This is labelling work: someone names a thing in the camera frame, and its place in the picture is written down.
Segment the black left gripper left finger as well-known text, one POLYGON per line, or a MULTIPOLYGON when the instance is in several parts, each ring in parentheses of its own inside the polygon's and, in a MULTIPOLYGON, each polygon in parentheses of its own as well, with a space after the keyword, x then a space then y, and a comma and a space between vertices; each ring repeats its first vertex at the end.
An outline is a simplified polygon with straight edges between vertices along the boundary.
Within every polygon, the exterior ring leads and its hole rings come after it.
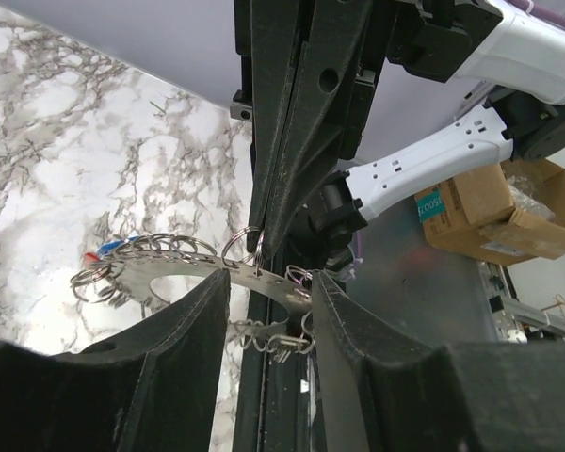
POLYGON ((77 354, 0 341, 0 451, 205 451, 230 300, 218 270, 77 354))

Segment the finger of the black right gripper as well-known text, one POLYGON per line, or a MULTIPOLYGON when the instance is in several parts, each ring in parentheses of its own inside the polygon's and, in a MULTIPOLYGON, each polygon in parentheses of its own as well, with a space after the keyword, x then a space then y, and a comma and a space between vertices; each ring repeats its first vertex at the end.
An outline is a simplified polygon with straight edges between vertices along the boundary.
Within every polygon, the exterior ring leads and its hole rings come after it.
POLYGON ((361 140, 381 72, 379 1, 309 1, 289 144, 301 145, 311 194, 361 140))
POLYGON ((250 1, 253 190, 247 251, 275 253, 294 216, 311 194, 301 181, 306 169, 301 145, 289 144, 293 131, 303 39, 311 25, 309 1, 250 1))

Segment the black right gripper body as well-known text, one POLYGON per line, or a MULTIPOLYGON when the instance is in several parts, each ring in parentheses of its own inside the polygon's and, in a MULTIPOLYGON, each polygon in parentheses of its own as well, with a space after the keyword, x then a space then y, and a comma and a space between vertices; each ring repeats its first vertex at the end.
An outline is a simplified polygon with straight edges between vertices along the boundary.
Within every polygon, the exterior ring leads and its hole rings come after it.
MULTIPOLYGON (((234 96, 231 113, 252 124, 249 2, 234 3, 242 86, 234 96)), ((481 1, 379 2, 381 70, 385 62, 391 62, 411 75, 436 82, 448 80, 501 20, 497 8, 481 1)))

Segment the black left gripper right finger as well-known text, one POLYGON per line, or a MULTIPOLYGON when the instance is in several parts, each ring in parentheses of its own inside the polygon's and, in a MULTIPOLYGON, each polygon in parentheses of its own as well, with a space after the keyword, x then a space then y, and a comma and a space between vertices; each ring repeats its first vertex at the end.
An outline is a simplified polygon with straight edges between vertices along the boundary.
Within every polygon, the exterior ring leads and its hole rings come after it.
POLYGON ((312 282, 330 451, 565 451, 565 343, 431 348, 312 282))

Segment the steel key ring organiser disc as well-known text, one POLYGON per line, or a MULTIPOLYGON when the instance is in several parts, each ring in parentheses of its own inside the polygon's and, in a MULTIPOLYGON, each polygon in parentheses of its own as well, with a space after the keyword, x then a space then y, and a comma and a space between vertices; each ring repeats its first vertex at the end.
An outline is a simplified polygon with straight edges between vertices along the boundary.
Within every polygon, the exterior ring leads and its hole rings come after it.
POLYGON ((246 227, 218 251, 205 241, 183 234, 144 234, 124 243, 101 260, 70 279, 74 296, 86 303, 106 303, 114 308, 134 301, 142 311, 156 313, 170 302, 160 296, 154 282, 166 277, 206 278, 216 270, 227 270, 231 283, 278 303, 286 311, 283 320, 231 321, 232 337, 244 349, 255 348, 278 363, 291 355, 308 355, 315 348, 311 328, 312 296, 304 284, 311 273, 289 266, 280 276, 262 268, 260 251, 235 260, 230 248, 254 229, 246 227))

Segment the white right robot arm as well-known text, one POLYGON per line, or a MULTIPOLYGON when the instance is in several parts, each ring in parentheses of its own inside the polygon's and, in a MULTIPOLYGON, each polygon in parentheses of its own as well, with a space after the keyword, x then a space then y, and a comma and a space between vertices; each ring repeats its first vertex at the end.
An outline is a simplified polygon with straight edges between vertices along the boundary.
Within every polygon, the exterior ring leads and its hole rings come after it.
POLYGON ((317 266, 398 202, 467 170, 565 148, 565 15, 532 1, 237 1, 253 191, 247 261, 273 257, 297 215, 317 266), (492 90, 445 128, 346 171, 385 63, 492 90))

